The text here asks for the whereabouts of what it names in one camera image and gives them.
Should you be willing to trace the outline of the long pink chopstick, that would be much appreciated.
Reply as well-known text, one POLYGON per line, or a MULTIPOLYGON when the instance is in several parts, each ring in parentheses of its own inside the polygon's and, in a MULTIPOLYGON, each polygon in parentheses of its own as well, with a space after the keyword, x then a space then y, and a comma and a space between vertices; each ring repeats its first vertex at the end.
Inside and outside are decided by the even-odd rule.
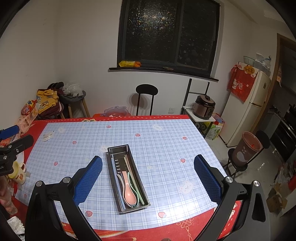
POLYGON ((132 168, 130 166, 130 162, 129 162, 129 159, 128 159, 127 155, 125 155, 125 162, 126 162, 126 166, 128 168, 129 173, 132 173, 132 168))

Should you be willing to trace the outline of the cartoon mug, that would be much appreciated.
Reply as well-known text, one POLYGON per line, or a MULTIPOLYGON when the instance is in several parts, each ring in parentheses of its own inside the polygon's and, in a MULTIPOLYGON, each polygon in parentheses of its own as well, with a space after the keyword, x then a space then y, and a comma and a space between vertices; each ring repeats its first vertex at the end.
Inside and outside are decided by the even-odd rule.
POLYGON ((23 185, 26 181, 26 166, 24 163, 13 162, 13 172, 8 177, 17 184, 23 185))

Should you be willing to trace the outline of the stainless steel utensil tray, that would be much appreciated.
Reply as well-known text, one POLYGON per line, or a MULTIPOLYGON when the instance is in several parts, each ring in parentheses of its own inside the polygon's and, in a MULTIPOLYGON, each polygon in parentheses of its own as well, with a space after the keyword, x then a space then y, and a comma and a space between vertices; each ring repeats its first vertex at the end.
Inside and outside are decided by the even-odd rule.
POLYGON ((151 205, 129 145, 108 147, 107 164, 119 214, 142 210, 151 205))

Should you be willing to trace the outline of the blue chopstick in tray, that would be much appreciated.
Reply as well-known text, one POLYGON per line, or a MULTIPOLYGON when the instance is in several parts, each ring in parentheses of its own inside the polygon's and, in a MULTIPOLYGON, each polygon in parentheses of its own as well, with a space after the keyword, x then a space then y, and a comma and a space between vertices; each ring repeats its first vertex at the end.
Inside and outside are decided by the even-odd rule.
POLYGON ((116 168, 115 168, 115 161, 114 161, 113 156, 111 156, 111 164, 112 164, 112 169, 113 169, 113 173, 114 173, 114 179, 115 179, 115 183, 116 183, 116 190, 117 190, 117 193, 118 193, 119 202, 120 202, 120 205, 121 205, 121 209, 123 210, 124 207, 125 207, 125 204, 124 204, 123 199, 122 199, 121 188, 120 188, 120 185, 119 185, 119 182, 118 182, 117 172, 116 172, 116 168))

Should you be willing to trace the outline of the pink spoon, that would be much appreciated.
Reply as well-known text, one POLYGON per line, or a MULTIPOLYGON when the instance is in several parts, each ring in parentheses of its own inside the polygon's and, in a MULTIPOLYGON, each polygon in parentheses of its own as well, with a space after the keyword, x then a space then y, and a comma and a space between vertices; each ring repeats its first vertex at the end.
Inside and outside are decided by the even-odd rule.
POLYGON ((125 185, 125 190, 124 190, 124 198, 126 200, 126 203, 130 206, 136 203, 136 197, 134 193, 132 192, 132 189, 129 184, 128 176, 126 171, 122 171, 122 176, 123 176, 123 181, 125 185))

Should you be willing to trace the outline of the teal green spoon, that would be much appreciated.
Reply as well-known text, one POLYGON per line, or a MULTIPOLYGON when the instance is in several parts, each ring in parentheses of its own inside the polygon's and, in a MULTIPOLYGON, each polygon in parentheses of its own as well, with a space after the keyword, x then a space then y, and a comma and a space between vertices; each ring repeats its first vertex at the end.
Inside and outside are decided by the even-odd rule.
POLYGON ((136 203, 133 204, 132 207, 136 207, 136 206, 138 206, 138 203, 139 203, 139 195, 137 193, 137 190, 135 189, 135 185, 133 183, 132 177, 129 172, 127 173, 127 176, 128 176, 128 180, 129 180, 129 185, 132 189, 132 192, 134 193, 134 195, 136 197, 136 203))

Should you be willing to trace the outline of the yellow snack bags pile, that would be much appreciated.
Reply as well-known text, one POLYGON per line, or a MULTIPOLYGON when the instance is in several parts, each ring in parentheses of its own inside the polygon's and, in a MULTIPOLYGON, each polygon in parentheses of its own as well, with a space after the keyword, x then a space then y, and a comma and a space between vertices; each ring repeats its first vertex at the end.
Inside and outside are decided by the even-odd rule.
POLYGON ((38 90, 36 99, 27 101, 21 110, 21 115, 28 115, 33 109, 36 109, 38 114, 41 114, 52 107, 60 108, 57 90, 38 90))

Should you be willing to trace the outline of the brown trash bin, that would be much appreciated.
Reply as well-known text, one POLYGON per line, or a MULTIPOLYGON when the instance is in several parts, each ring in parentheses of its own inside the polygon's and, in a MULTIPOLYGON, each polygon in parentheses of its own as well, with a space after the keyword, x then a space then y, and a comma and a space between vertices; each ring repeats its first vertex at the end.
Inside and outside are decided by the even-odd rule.
POLYGON ((233 151, 232 160, 236 166, 244 166, 261 149, 262 144, 259 139, 253 133, 244 132, 233 151))

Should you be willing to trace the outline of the blue plaid table mat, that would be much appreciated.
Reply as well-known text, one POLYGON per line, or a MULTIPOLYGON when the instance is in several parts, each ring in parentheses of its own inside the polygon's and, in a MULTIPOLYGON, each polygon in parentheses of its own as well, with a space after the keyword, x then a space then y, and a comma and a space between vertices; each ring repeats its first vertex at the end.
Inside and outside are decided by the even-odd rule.
POLYGON ((94 156, 103 167, 79 205, 96 230, 143 230, 176 223, 216 207, 194 170, 194 158, 222 169, 189 119, 47 123, 27 159, 30 177, 16 193, 28 204, 34 185, 58 183, 87 166, 94 156), (129 145, 150 206, 120 214, 107 165, 109 147, 129 145))

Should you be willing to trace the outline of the black metal shelf rack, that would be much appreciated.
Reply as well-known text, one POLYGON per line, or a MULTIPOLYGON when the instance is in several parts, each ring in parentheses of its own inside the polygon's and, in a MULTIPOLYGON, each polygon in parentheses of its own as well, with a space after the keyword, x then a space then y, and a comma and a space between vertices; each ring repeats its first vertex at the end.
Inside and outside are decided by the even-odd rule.
POLYGON ((189 79, 189 82, 188 82, 188 86, 187 86, 187 89, 186 89, 186 93, 185 93, 185 97, 184 97, 184 101, 183 101, 183 105, 182 105, 182 109, 181 109, 181 114, 187 114, 192 120, 193 122, 203 122, 203 121, 209 121, 210 117, 208 120, 203 120, 199 117, 197 117, 194 113, 193 113, 193 107, 194 107, 194 103, 190 104, 190 105, 187 105, 187 102, 188 102, 188 97, 189 95, 195 95, 196 98, 197 96, 201 95, 201 94, 205 94, 205 95, 208 95, 208 89, 209 89, 209 86, 210 86, 210 82, 207 82, 207 86, 206 86, 206 89, 203 93, 199 93, 199 92, 196 92, 196 91, 191 91, 191 85, 192 85, 192 78, 189 79))

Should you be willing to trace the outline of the grey wooden stool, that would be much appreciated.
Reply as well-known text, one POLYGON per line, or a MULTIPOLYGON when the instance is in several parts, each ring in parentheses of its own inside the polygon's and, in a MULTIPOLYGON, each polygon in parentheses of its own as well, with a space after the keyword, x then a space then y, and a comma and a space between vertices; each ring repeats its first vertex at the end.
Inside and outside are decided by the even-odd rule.
POLYGON ((64 104, 64 106, 67 107, 70 118, 73 118, 73 112, 71 108, 72 104, 80 104, 80 108, 84 116, 86 118, 90 118, 90 112, 88 110, 85 97, 86 97, 86 92, 83 90, 82 95, 80 96, 73 97, 71 95, 62 94, 60 95, 59 99, 60 99, 60 102, 62 102, 62 104, 64 104))

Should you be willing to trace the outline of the white refrigerator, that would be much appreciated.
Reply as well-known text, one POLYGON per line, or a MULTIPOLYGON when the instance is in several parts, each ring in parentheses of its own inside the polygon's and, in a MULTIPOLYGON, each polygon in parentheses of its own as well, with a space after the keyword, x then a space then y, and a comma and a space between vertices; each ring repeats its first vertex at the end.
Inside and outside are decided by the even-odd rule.
POLYGON ((220 137, 227 147, 238 145, 244 132, 250 132, 265 102, 271 79, 258 71, 254 85, 245 102, 230 94, 222 112, 225 121, 220 137))

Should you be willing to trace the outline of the brown rice cooker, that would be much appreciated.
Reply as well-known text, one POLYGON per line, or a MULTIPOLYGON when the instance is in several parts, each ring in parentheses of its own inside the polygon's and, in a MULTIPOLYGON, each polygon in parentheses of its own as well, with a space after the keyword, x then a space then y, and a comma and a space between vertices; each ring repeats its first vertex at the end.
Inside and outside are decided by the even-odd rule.
POLYGON ((215 101, 208 95, 201 94, 195 100, 193 113, 203 120, 208 120, 212 116, 215 105, 215 101))

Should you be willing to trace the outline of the yellow snack bag on sill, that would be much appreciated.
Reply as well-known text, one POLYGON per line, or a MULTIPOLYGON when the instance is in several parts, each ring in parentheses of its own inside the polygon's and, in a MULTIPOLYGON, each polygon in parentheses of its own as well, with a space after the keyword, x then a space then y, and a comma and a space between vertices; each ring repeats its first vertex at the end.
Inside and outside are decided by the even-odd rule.
POLYGON ((140 61, 120 61, 119 66, 120 67, 125 67, 125 68, 140 68, 141 67, 140 61))

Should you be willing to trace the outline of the dark window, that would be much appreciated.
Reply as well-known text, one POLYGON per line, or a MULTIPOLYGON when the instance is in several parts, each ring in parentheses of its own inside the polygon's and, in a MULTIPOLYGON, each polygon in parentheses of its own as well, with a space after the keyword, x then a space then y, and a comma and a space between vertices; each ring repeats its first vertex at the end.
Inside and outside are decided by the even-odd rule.
POLYGON ((117 62, 126 70, 211 76, 218 44, 217 1, 122 1, 117 62))

